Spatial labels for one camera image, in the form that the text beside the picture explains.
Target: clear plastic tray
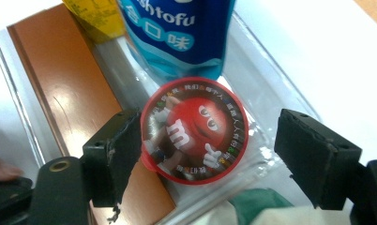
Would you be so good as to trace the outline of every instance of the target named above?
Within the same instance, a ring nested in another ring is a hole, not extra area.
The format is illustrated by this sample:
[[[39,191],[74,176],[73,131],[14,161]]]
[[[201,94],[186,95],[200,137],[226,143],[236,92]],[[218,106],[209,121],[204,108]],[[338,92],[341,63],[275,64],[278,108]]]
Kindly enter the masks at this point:
[[[95,56],[123,108],[142,109],[159,88],[132,58],[124,37],[98,45]],[[186,186],[165,180],[176,208],[159,224],[189,223],[280,166],[283,162],[273,148],[281,109],[319,119],[237,14],[230,25],[226,61],[219,82],[240,98],[248,113],[246,153],[230,174],[214,183]]]

